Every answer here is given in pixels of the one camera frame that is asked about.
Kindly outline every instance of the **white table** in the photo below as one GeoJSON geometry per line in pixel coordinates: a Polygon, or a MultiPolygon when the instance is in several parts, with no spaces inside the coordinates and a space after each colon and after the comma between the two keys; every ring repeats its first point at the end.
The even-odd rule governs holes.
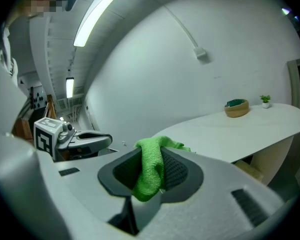
{"type": "Polygon", "coordinates": [[[218,112],[166,128],[154,136],[168,136],[192,152],[235,162],[300,133],[300,109],[287,104],[250,107],[237,118],[218,112]]]}

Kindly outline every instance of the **wooden bowl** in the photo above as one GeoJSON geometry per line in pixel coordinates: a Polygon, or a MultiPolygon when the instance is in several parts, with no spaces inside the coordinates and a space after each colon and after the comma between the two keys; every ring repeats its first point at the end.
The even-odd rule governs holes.
{"type": "Polygon", "coordinates": [[[236,106],[225,106],[224,112],[229,118],[238,118],[242,117],[249,112],[249,101],[246,99],[244,103],[236,106]]]}

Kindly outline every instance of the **fluorescent light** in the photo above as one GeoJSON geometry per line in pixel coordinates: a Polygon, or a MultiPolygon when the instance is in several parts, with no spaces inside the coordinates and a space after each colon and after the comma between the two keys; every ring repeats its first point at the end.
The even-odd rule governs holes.
{"type": "Polygon", "coordinates": [[[290,11],[288,9],[282,8],[282,11],[285,15],[288,15],[290,13],[290,11]]]}
{"type": "Polygon", "coordinates": [[[99,2],[97,5],[94,5],[94,2],[92,3],[91,7],[95,6],[95,8],[85,19],[84,23],[81,23],[82,26],[78,29],[78,32],[76,33],[74,39],[74,46],[84,47],[86,45],[92,29],[94,28],[101,15],[107,9],[107,7],[112,3],[112,1],[113,0],[101,0],[101,2],[99,2]]]}
{"type": "Polygon", "coordinates": [[[66,88],[66,97],[72,98],[72,95],[74,93],[74,83],[75,79],[73,77],[67,77],[65,79],[65,88],[66,88]]]}

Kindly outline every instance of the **small potted plant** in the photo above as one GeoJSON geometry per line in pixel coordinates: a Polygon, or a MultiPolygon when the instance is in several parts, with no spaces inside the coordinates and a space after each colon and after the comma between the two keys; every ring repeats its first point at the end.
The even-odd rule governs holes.
{"type": "Polygon", "coordinates": [[[271,100],[270,95],[268,96],[261,95],[260,98],[262,100],[262,107],[264,107],[265,109],[269,108],[270,107],[269,101],[271,100]]]}

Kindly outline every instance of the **green cloth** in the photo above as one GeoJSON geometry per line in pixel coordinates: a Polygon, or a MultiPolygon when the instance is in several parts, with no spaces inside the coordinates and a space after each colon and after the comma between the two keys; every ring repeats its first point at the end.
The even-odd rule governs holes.
{"type": "Polygon", "coordinates": [[[160,188],[164,188],[164,161],[160,147],[191,151],[182,143],[175,142],[167,136],[144,138],[139,140],[135,147],[142,148],[142,171],[133,188],[133,195],[141,202],[154,197],[160,188]]]}

